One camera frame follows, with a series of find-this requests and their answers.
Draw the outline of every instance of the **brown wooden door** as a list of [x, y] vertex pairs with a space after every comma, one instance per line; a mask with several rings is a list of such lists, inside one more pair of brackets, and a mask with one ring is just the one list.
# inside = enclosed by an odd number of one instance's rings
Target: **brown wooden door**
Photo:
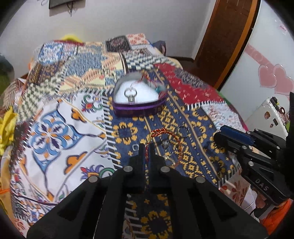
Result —
[[218, 88], [251, 32], [258, 0], [217, 0], [190, 72]]

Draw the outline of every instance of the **silver rivet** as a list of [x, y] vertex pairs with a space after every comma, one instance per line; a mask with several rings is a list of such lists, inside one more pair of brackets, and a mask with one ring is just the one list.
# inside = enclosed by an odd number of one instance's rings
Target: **silver rivet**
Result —
[[198, 182], [198, 183], [204, 183], [205, 182], [205, 178], [202, 177], [202, 176], [197, 176], [196, 177], [196, 182]]
[[89, 180], [89, 182], [97, 182], [98, 177], [95, 176], [95, 175], [92, 175], [92, 176], [90, 176], [90, 177], [88, 178], [88, 180]]
[[169, 167], [167, 167], [167, 166], [161, 167], [160, 170], [161, 170], [161, 172], [169, 172], [170, 171]]
[[125, 166], [125, 167], [123, 168], [123, 170], [124, 170], [125, 172], [131, 172], [131, 171], [133, 171], [133, 167], [132, 167], [132, 166]]

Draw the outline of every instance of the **patchwork bedspread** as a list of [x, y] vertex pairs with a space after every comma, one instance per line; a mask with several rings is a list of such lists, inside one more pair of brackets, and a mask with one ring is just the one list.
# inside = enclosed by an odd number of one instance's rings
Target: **patchwork bedspread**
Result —
[[[113, 88], [138, 70], [167, 86], [166, 107], [157, 115], [118, 118]], [[182, 175], [203, 176], [224, 193], [233, 192], [232, 200], [241, 204], [248, 184], [234, 180], [228, 189], [225, 182], [240, 173], [239, 165], [213, 141], [222, 125], [244, 131], [238, 114], [215, 89], [161, 55], [144, 34], [45, 43], [34, 52], [26, 82], [15, 84], [5, 104], [18, 113], [15, 141], [2, 157], [0, 175], [2, 189], [10, 189], [3, 204], [24, 235], [89, 176], [107, 177], [127, 165], [136, 154], [133, 146], [145, 144], [149, 132], [161, 127], [190, 129], [176, 168]], [[173, 144], [161, 146], [166, 138], [154, 139], [158, 155], [175, 150]], [[165, 195], [128, 195], [124, 238], [171, 236]]]

